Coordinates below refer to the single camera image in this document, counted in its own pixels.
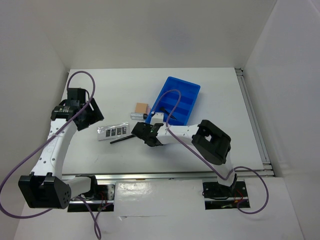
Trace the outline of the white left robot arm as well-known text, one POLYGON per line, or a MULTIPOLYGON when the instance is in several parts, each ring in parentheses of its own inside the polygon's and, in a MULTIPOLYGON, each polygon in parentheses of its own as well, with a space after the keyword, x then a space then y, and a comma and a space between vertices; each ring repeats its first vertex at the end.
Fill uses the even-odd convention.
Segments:
POLYGON ((48 144, 29 175, 22 175, 18 187, 28 206, 34 209, 65 209, 83 195, 92 200, 99 193, 93 175, 76 175, 63 181, 65 157, 74 134, 104 119, 95 100, 86 100, 87 91, 69 88, 64 99, 51 112, 48 144))

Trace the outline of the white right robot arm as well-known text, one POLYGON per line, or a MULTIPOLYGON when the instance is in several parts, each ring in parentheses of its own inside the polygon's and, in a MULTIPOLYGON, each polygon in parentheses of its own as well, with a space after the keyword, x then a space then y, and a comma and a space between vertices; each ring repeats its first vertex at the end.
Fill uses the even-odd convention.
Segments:
POLYGON ((230 196, 235 191, 237 174, 229 157, 231 138, 209 120, 195 125, 138 122, 131 133, 149 147, 182 144, 216 173, 220 194, 230 196))

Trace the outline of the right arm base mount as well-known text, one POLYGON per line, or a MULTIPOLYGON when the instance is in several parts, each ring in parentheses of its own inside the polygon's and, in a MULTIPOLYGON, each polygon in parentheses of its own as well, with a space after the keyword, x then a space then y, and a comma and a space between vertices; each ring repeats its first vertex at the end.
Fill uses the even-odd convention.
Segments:
POLYGON ((218 182, 203 182, 202 196, 206 210, 249 209, 250 201, 244 181, 237 181, 233 190, 229 191, 218 182))

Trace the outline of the black fan makeup brush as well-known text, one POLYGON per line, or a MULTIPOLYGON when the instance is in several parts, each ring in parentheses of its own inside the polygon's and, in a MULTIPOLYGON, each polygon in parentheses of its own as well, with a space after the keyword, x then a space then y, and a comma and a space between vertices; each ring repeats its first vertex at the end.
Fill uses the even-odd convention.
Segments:
POLYGON ((125 141, 125 140, 129 140, 129 139, 135 138, 135 137, 136 137, 135 135, 131 134, 131 135, 128 135, 128 136, 113 140, 113 141, 110 142, 110 144, 112 145, 112 144, 115 144, 115 143, 119 143, 119 142, 122 142, 122 141, 125 141))

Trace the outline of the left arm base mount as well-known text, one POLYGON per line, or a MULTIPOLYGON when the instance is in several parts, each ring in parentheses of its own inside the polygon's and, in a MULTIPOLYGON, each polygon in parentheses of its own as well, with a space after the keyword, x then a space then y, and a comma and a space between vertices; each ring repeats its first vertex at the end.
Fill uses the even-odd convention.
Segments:
MULTIPOLYGON (((88 204, 93 213, 113 212, 116 185, 114 183, 98 184, 94 193, 85 193, 81 197, 88 204)), ((89 212, 86 205, 78 199, 70 202, 67 211, 69 213, 89 212)))

